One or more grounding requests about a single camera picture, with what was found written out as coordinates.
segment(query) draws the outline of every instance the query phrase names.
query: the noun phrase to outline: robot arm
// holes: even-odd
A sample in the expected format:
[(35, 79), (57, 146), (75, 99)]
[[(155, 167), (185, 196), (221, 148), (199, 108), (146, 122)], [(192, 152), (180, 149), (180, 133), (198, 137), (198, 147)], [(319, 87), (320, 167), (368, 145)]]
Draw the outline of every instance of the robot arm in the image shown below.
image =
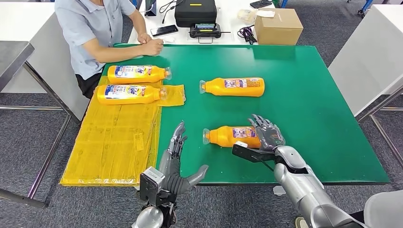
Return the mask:
[(209, 166), (202, 165), (197, 173), (180, 175), (182, 147), (187, 136), (182, 121), (173, 132), (168, 149), (163, 152), (158, 170), (149, 167), (140, 174), (140, 198), (147, 202), (132, 228), (169, 228), (175, 224), (176, 196), (204, 179)]
[(326, 194), (313, 170), (301, 155), (285, 140), (277, 126), (261, 116), (249, 119), (261, 142), (260, 150), (249, 149), (242, 143), (233, 146), (232, 153), (251, 162), (274, 160), (274, 177), (284, 188), (295, 208), (312, 228), (366, 228), (337, 207)]

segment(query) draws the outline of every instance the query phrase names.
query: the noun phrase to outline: black pants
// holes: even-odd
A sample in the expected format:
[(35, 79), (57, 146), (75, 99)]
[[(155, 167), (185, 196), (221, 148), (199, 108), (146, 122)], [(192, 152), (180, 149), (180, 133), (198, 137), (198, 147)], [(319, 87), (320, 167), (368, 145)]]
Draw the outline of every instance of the black pants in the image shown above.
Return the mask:
[(350, 216), (355, 218), (357, 221), (364, 223), (364, 211), (363, 210), (350, 214)]
[(95, 87), (98, 86), (99, 79), (101, 78), (102, 73), (97, 73), (93, 76), (91, 76), (89, 79), (84, 80), (81, 75), (76, 75), (77, 82), (78, 82), (78, 87), (80, 87), (81, 91), (83, 92), (83, 95), (91, 99), (92, 95), (94, 95), (94, 90)]

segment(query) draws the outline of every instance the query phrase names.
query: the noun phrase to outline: bottle cap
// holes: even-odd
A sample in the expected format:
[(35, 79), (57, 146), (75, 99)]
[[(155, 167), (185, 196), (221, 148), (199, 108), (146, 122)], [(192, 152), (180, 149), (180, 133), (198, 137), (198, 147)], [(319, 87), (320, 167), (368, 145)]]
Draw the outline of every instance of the bottle cap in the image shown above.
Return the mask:
[(161, 100), (166, 100), (167, 96), (168, 96), (168, 91), (166, 90), (165, 87), (162, 87), (160, 89), (160, 99)]
[(170, 80), (171, 78), (172, 78), (171, 68), (167, 67), (165, 68), (165, 79)]
[(209, 144), (210, 143), (210, 130), (207, 128), (203, 129), (203, 144)]
[(201, 94), (204, 94), (206, 92), (206, 82), (203, 80), (200, 80), (200, 84), (199, 84), (199, 92)]

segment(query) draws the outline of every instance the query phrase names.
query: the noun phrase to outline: smartphone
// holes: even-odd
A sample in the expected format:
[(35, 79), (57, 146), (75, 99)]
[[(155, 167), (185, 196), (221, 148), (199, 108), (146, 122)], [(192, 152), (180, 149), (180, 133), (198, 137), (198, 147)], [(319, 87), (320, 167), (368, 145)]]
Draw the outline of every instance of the smartphone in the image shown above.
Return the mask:
[(178, 31), (178, 28), (176, 27), (176, 25), (169, 25), (169, 26), (165, 26), (165, 27), (151, 29), (151, 35), (153, 37), (157, 37), (157, 36), (177, 32), (177, 31)]
[(269, 6), (271, 4), (273, 4), (273, 3), (271, 1), (269, 1), (269, 0), (261, 0), (261, 1), (252, 2), (250, 4), (250, 6), (255, 8), (255, 9), (258, 9), (258, 8), (262, 8), (262, 7), (265, 7), (265, 6)]

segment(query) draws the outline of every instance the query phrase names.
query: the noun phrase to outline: bottle label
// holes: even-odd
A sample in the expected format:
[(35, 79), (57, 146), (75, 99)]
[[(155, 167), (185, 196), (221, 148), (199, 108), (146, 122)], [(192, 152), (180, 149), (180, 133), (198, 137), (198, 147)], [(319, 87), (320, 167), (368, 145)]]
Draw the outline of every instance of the bottle label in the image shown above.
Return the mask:
[(258, 78), (238, 78), (224, 80), (225, 88), (246, 88), (246, 87), (259, 87), (260, 81)]
[(115, 76), (136, 78), (151, 75), (152, 66), (116, 66)]
[(108, 85), (105, 90), (106, 99), (127, 99), (144, 96), (144, 94), (145, 86), (143, 85)]
[(232, 134), (234, 138), (256, 137), (255, 130), (251, 127), (234, 127)]

